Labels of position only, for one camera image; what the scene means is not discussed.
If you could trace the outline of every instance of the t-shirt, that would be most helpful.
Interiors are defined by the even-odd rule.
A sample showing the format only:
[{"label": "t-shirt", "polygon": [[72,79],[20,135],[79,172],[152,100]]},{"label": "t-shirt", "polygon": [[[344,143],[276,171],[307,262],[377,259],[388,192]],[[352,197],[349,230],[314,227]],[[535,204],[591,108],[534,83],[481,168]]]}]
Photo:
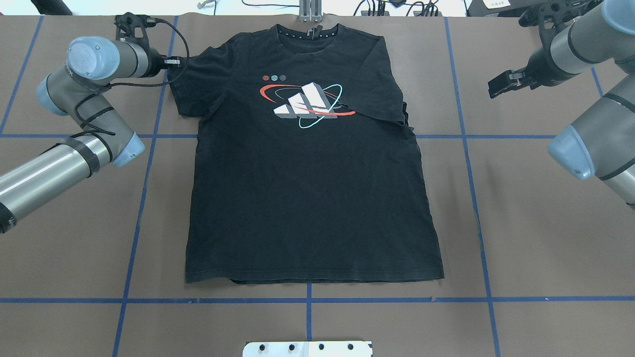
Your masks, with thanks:
[{"label": "t-shirt", "polygon": [[443,278],[384,38],[318,31],[237,34],[168,72],[202,117],[186,282]]}]

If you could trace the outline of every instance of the shirt sleeve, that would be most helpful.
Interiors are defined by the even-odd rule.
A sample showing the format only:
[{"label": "shirt sleeve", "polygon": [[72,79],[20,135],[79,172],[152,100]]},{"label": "shirt sleeve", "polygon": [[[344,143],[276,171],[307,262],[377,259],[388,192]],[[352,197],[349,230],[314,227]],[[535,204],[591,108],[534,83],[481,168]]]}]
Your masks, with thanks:
[{"label": "shirt sleeve", "polygon": [[403,93],[392,76],[386,42],[379,37],[350,77],[342,103],[365,116],[405,125]]},{"label": "shirt sleeve", "polygon": [[209,47],[200,55],[190,57],[184,65],[168,70],[170,89],[177,103],[178,113],[198,117],[222,98],[232,79],[240,37],[234,36],[218,48]]}]

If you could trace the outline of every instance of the gray robot arm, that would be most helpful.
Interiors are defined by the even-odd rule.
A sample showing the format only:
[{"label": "gray robot arm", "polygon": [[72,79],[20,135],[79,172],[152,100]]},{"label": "gray robot arm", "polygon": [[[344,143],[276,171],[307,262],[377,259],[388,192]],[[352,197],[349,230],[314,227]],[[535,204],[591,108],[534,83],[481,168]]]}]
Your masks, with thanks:
[{"label": "gray robot arm", "polygon": [[[84,131],[63,139],[33,160],[0,176],[0,232],[109,163],[123,166],[145,150],[137,134],[102,95],[115,78],[151,77],[180,65],[149,47],[145,28],[156,19],[130,13],[116,17],[118,41],[79,37],[66,64],[37,88],[43,106],[69,115]],[[135,27],[144,37],[134,37]]]},{"label": "gray robot arm", "polygon": [[566,14],[579,3],[552,0],[541,6],[543,47],[525,68],[492,79],[490,97],[525,86],[556,86],[614,59],[627,77],[557,135],[549,154],[579,179],[597,176],[635,210],[635,0],[605,0],[565,26],[571,20]]}]

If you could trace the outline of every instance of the shirt logo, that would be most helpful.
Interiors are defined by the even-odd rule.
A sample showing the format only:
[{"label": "shirt logo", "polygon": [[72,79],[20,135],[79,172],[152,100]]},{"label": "shirt logo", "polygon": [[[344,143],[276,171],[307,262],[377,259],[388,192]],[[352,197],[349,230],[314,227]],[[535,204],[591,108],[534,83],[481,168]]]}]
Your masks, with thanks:
[{"label": "shirt logo", "polygon": [[[340,93],[338,95],[326,91],[334,87],[340,89]],[[322,121],[322,119],[335,119],[340,116],[355,114],[354,111],[335,112],[335,109],[342,108],[341,105],[337,105],[340,101],[343,90],[342,86],[339,84],[332,84],[324,89],[315,82],[311,82],[304,86],[269,84],[260,89],[260,94],[268,101],[277,103],[267,95],[267,91],[273,90],[274,88],[277,88],[274,91],[275,96],[287,102],[287,104],[276,107],[274,109],[274,114],[283,119],[298,118],[298,126],[300,129],[308,129],[311,126],[318,124]],[[290,97],[283,97],[280,93],[284,91],[294,91],[295,94]],[[329,101],[328,97],[334,99],[333,103]]]}]

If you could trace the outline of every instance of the blue joint cap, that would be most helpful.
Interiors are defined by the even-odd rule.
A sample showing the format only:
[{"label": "blue joint cap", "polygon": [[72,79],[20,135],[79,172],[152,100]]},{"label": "blue joint cap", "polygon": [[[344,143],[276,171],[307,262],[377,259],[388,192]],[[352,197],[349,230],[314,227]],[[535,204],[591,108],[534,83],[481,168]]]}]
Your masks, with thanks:
[{"label": "blue joint cap", "polygon": [[44,108],[47,108],[48,110],[53,112],[53,114],[59,116],[69,115],[65,111],[58,108],[57,105],[55,105],[55,103],[53,102],[53,99],[51,99],[51,95],[48,93],[48,88],[46,87],[47,81],[48,76],[46,76],[46,78],[44,78],[44,80],[40,82],[39,86],[37,86],[36,89],[37,99],[40,101],[40,104],[42,104]]},{"label": "blue joint cap", "polygon": [[566,168],[573,176],[586,180],[595,175],[595,166],[586,145],[578,131],[567,126],[560,134],[551,140],[547,148],[549,154]]},{"label": "blue joint cap", "polygon": [[88,79],[104,79],[119,68],[119,50],[109,39],[84,36],[74,39],[69,46],[69,66],[75,73]]},{"label": "blue joint cap", "polygon": [[635,36],[635,0],[605,0],[602,17],[614,29]]},{"label": "blue joint cap", "polygon": [[144,143],[139,139],[137,133],[133,133],[128,145],[126,145],[115,160],[112,160],[112,163],[115,164],[116,167],[122,167],[144,152],[144,150]]}]

